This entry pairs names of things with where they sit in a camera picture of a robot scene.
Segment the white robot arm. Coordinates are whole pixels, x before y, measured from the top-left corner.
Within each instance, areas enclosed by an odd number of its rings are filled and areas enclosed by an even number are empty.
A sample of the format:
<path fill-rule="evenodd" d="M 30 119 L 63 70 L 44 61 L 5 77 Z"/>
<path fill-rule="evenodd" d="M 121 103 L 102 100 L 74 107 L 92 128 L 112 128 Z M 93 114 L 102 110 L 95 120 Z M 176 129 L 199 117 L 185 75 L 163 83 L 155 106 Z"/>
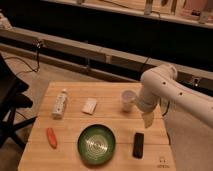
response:
<path fill-rule="evenodd" d="M 213 128 L 213 97 L 187 88 L 176 81 L 178 72 L 171 64 L 148 69 L 140 78 L 142 87 L 135 104 L 142 111 L 146 128 L 153 124 L 153 110 L 158 100 L 165 98 L 177 103 L 196 119 Z"/>

